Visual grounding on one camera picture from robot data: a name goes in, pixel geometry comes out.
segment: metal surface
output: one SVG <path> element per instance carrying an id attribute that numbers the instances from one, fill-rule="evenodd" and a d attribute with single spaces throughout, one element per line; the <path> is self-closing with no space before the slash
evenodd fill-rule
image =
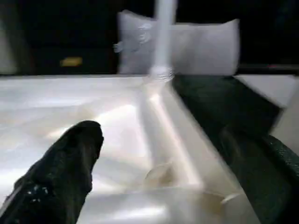
<path id="1" fill-rule="evenodd" d="M 226 224 L 260 224 L 244 192 L 222 201 Z"/>
<path id="2" fill-rule="evenodd" d="M 221 201 L 242 189 L 170 83 L 147 81 L 0 79 L 0 202 L 65 129 L 91 119 L 105 141 L 78 223 L 222 222 Z"/>

